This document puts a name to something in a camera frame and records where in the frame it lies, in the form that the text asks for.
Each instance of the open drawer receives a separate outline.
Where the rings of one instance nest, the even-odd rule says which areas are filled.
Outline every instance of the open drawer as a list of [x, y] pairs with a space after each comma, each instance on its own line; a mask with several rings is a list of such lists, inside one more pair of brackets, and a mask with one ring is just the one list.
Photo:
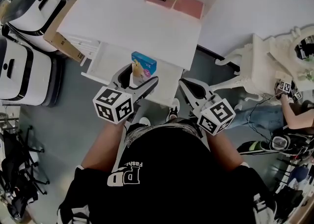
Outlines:
[[[131, 54], [131, 50], [102, 42], [95, 57], [91, 61], [87, 72], [82, 72], [82, 75], [108, 85], [112, 76], [119, 69], [132, 63]], [[157, 70], [155, 72], [155, 76], [159, 77], [159, 82], [153, 93], [148, 95], [146, 99], [170, 107], [176, 95], [179, 79], [183, 73], [183, 68], [161, 60], [156, 61]], [[132, 75], [130, 85], [136, 87], [133, 84]]]

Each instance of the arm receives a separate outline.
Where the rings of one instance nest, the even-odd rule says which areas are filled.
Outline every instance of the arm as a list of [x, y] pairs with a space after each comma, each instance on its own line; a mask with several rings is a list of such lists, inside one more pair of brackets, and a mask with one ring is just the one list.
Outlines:
[[107, 123], [86, 154], [82, 167], [111, 172], [117, 158], [125, 121]]
[[244, 162], [242, 156], [224, 133], [212, 136], [206, 132], [206, 135], [210, 151], [214, 155], [216, 161], [226, 171], [232, 171]]
[[284, 113], [286, 122], [290, 129], [292, 130], [302, 129], [302, 128], [311, 127], [313, 125], [314, 110], [309, 110], [305, 113], [302, 113], [296, 116], [289, 105], [287, 95], [283, 94], [280, 101], [282, 104], [283, 113]]

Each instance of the gray floor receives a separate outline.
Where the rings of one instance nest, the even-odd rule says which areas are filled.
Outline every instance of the gray floor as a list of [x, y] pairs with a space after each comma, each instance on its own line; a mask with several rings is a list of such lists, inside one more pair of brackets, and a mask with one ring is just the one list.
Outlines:
[[[67, 60], [57, 105], [53, 108], [22, 106], [21, 109], [21, 128], [26, 129], [29, 124], [33, 125], [34, 134], [31, 135], [31, 141], [35, 145], [42, 145], [46, 150], [44, 154], [40, 154], [40, 167], [45, 170], [51, 182], [45, 187], [48, 195], [40, 195], [39, 200], [29, 207], [37, 223], [56, 222], [58, 206], [73, 179], [75, 167], [81, 163], [104, 125], [104, 121], [96, 116], [92, 103], [102, 85], [80, 74], [86, 68], [87, 66], [80, 67], [78, 63]], [[233, 70], [229, 66], [216, 66], [211, 57], [197, 52], [191, 71], [184, 76], [216, 84], [232, 78]], [[236, 88], [220, 90], [218, 93], [221, 97], [228, 98], [234, 106], [239, 96], [243, 96], [245, 92], [242, 88]], [[177, 97], [181, 102], [179, 116], [188, 116], [189, 107], [179, 91]], [[161, 109], [159, 105], [146, 100], [142, 101], [141, 105], [135, 121], [143, 115], [153, 124], [165, 121], [167, 108]], [[236, 147], [249, 140], [260, 140], [259, 135], [246, 127], [226, 130], [226, 133]], [[276, 154], [245, 156], [245, 160], [269, 185], [273, 181], [272, 165], [276, 163], [277, 157]]]

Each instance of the white desk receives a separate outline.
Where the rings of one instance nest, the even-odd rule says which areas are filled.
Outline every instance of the white desk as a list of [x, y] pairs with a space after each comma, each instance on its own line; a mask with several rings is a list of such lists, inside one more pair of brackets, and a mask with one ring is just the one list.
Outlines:
[[183, 70], [191, 68], [201, 22], [144, 0], [77, 0], [57, 31], [102, 42], [84, 75], [104, 84], [131, 63], [132, 52], [154, 58], [159, 84], [148, 99], [170, 106]]

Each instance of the person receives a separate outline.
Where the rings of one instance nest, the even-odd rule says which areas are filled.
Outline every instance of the person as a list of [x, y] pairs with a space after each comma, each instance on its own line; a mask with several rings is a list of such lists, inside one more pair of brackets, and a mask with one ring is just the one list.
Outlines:
[[187, 220], [272, 223], [276, 203], [224, 133], [206, 134], [178, 118], [176, 100], [162, 125], [130, 126], [118, 169], [124, 122], [106, 123], [77, 167], [58, 224]]
[[253, 108], [242, 111], [241, 105], [236, 106], [236, 116], [228, 129], [243, 125], [274, 132], [287, 125], [299, 133], [314, 135], [314, 104], [308, 100], [290, 104], [287, 94], [280, 94], [279, 90], [276, 93], [281, 106], [257, 106], [253, 112]]

